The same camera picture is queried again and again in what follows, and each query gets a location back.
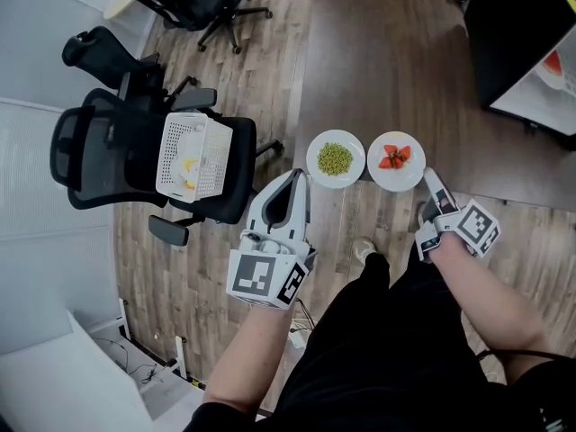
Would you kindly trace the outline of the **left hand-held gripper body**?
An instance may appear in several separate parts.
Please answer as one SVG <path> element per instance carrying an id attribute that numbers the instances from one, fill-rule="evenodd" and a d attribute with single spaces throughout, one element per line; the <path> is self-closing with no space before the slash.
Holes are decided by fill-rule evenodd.
<path id="1" fill-rule="evenodd" d="M 305 240 L 245 229 L 229 253 L 226 293 L 251 305 L 289 309 L 313 269 L 318 251 Z"/>

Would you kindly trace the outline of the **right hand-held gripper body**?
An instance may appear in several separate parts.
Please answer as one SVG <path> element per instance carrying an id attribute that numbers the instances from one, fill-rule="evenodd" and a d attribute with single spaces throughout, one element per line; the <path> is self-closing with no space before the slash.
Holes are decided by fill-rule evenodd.
<path id="1" fill-rule="evenodd" d="M 440 246 L 442 236 L 453 232 L 474 257 L 484 257 L 499 238 L 499 222 L 475 200 L 464 208 L 458 204 L 435 203 L 429 199 L 421 212 L 420 227 L 415 234 L 419 260 L 429 262 L 429 252 Z"/>

